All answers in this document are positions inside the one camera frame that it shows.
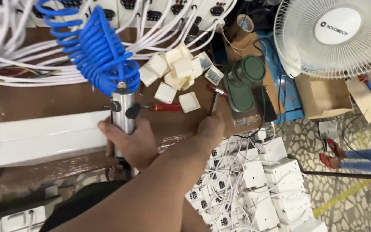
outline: brown table surface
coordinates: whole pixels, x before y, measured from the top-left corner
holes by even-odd
[[[120,36],[123,41],[131,41],[131,38],[135,38],[135,30],[128,29]],[[47,28],[27,29],[24,45],[50,39],[54,38]],[[63,54],[50,56],[50,58],[57,56],[63,56]],[[150,87],[144,87],[142,96],[137,91],[136,101],[142,105],[158,103],[153,96],[161,81],[156,81]],[[265,77],[266,82],[272,83],[270,73]],[[178,95],[194,91],[201,105],[199,110],[190,113],[141,111],[140,115],[150,121],[156,140],[161,146],[195,134],[200,121],[209,115],[214,101],[214,93],[207,89],[208,83],[203,76],[199,77],[187,91],[179,91],[174,100],[174,103],[178,103]],[[277,112],[276,89],[274,85],[267,85],[267,90]],[[103,106],[109,105],[109,102],[110,99],[99,91],[92,91],[89,83],[54,87],[0,86],[0,122],[100,111],[104,110]],[[259,127],[259,123],[235,127],[226,98],[219,98],[217,108],[223,114],[226,123],[225,137]],[[0,195],[114,164],[113,159],[104,157],[104,152],[96,152],[39,165],[0,168]]]

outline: novomech logo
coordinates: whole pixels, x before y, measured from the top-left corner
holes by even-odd
[[[327,24],[326,22],[322,22],[322,23],[320,24],[320,26],[322,26],[322,27],[325,27],[326,25],[327,25],[327,28],[328,28],[328,29],[333,30],[333,31],[335,31],[335,32],[337,32],[337,33],[340,33],[340,34],[342,34],[342,35],[347,35],[347,34],[348,34],[347,32],[342,31],[342,30],[340,30],[340,29],[338,29],[338,28],[335,28],[334,26],[331,26],[331,25]]]

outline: red screwdriver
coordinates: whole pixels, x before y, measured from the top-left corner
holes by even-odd
[[[151,104],[149,106],[144,106],[142,108],[147,108],[150,111],[180,111],[182,110],[180,104]]]

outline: human hand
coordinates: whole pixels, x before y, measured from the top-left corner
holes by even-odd
[[[118,147],[126,161],[139,171],[143,171],[152,164],[158,156],[154,134],[150,122],[137,117],[136,129],[132,134],[126,134],[110,120],[106,119],[98,123],[98,128],[108,138],[107,157],[113,157],[114,145]]]
[[[197,133],[208,138],[211,145],[216,147],[221,143],[224,136],[224,119],[220,112],[214,112],[213,116],[208,116],[201,121]]]

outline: fan grille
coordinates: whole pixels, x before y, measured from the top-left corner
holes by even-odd
[[[349,40],[327,45],[315,36],[318,20],[336,8],[352,8],[362,19]],[[274,38],[282,62],[291,69],[322,78],[352,77],[371,71],[371,0],[283,0]]]

